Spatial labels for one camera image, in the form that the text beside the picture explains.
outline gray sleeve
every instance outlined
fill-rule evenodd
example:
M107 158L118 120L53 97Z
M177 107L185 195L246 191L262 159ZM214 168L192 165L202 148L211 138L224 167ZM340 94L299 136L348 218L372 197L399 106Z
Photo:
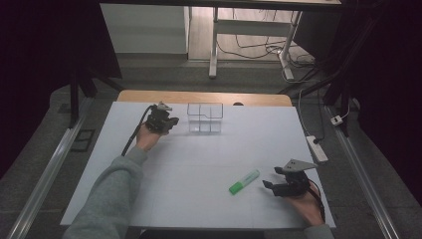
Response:
M334 239L329 226L326 224L305 229L305 235L308 239Z
M97 179L63 238L124 238L145 161L146 153L138 147L117 157Z

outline metal frame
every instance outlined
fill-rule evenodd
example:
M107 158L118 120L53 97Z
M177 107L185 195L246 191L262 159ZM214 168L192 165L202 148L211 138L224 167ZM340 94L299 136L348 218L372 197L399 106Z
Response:
M334 115L331 113L329 107L324 108L328 118L333 118ZM384 237L388 239L399 239L400 236L397 232L397 229L395 228L394 223L384 206L384 203L376 192L375 186L372 184L372 181L366 172L365 167L363 166L356 150L354 149L353 144L348 137L344 136L339 127L335 127L334 130L338 140L341 143L341 146L344 149L348 161L350 162L350 166L353 169L354 175L356 175L357 181L362 188L366 200L374 212L375 218L378 221L379 228L384 234Z
M57 146L56 151L53 153L53 156L41 175L40 180L37 182L37 185L19 214L18 219L15 221L15 224L9 232L7 239L23 239L26 237L63 164L63 161L71 149L72 143L87 118L87 114L93 101L94 99L92 98L85 98L82 101L78 120L75 122L74 127L68 128L65 135L63 135L62 140Z
M289 48L292 44L293 37L295 36L301 13L302 12L298 12L296 14L292 23L218 20L218 8L214 8L209 78L215 79L217 77L217 36L218 34L231 34L286 37L286 44L284 49L278 55L287 80L293 80L294 77L289 66L289 62L287 61L287 55L289 53Z

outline human hand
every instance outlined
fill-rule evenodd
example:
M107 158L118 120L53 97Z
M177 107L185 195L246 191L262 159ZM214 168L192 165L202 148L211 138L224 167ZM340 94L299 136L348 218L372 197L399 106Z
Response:
M316 195L319 195L317 188L312 182L311 190L313 190ZM308 191L307 193L299 197L284 198L296 208L299 214L304 217L304 219L309 223L310 226L320 226L324 224L322 216L320 214L318 202Z
M160 138L161 134L149 131L143 123L136 135L136 146L144 151L149 151L157 144Z

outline power strip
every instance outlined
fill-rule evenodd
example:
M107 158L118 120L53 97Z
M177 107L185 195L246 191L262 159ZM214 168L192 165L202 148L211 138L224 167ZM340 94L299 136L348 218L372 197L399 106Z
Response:
M310 148L313 151L313 154L316 157L316 160L320 163L325 163L328 161L328 158L326 157L319 143L314 143L315 139L316 138L314 136L307 136L308 144L310 145Z

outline white table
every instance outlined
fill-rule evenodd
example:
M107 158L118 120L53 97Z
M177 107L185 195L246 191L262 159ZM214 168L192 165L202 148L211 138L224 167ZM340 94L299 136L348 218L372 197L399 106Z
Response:
M69 225L84 205L97 177L121 154L150 104L114 103L62 224ZM222 131L188 131L186 104L169 104L179 125L149 153L130 225L173 229L288 229L306 223L262 180L283 178L274 171L291 158L312 162L295 108L224 107ZM252 169L260 177L235 196L228 188ZM318 185L315 169L307 175ZM335 227L323 196L326 222Z

